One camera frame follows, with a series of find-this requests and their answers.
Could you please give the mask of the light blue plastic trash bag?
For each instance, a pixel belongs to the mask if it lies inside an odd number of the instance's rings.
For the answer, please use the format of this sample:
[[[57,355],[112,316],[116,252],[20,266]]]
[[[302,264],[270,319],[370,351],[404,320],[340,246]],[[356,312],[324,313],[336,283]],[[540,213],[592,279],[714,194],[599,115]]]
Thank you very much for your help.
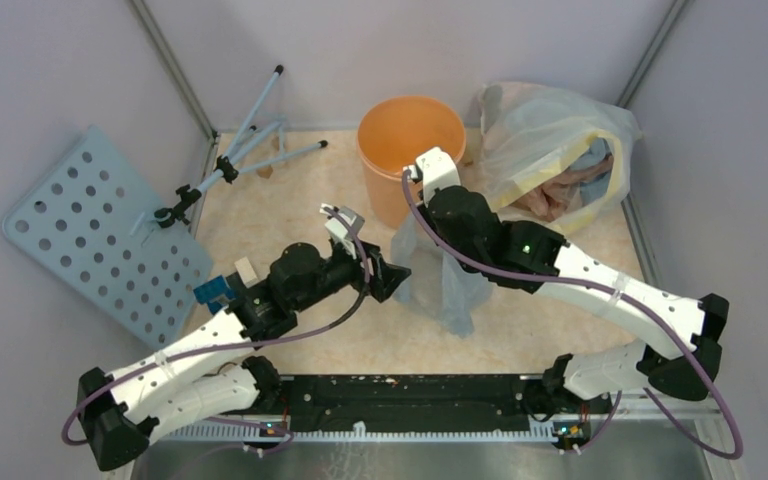
[[[464,271],[458,261],[434,244],[413,216],[407,216],[391,239],[392,260],[411,270],[393,298],[412,311],[437,321],[461,338],[474,332],[472,312],[486,303],[492,285]]]

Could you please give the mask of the large translucent white trash bag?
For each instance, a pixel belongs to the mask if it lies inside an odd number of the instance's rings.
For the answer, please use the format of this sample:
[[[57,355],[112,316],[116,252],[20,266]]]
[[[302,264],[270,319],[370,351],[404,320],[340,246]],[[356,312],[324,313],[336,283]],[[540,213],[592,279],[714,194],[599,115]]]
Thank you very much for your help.
[[[570,234],[628,195],[633,147],[642,136],[630,111],[571,90],[526,82],[487,84],[477,100],[480,190],[493,210]],[[611,171],[586,184],[558,219],[546,222],[514,205],[566,169],[593,166],[607,154],[613,155]]]

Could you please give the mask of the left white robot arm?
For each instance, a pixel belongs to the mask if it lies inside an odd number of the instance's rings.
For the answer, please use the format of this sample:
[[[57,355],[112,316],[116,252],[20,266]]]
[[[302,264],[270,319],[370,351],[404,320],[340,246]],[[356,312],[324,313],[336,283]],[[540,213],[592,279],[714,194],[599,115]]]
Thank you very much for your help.
[[[298,313],[352,287],[352,306],[333,321],[348,320],[365,298],[388,300],[409,278],[407,267],[383,259],[363,243],[353,256],[335,243],[328,258],[309,243],[284,249],[265,279],[243,287],[211,320],[131,365],[106,372],[95,367],[79,379],[77,419],[98,469],[124,467],[152,442],[190,423],[249,407],[268,413],[279,404],[280,380],[264,359],[229,373],[217,368],[267,345],[289,343]]]

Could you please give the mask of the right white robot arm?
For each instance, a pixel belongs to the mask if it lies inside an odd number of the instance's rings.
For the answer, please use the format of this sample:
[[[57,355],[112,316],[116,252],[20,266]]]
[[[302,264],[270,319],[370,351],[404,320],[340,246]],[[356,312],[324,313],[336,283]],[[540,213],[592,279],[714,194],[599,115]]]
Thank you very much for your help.
[[[682,297],[636,280],[544,225],[501,219],[463,186],[439,191],[417,213],[466,271],[574,305],[633,335],[620,347],[559,356],[542,377],[554,409],[572,412],[605,393],[644,387],[685,401],[709,396],[722,356],[725,298]]]

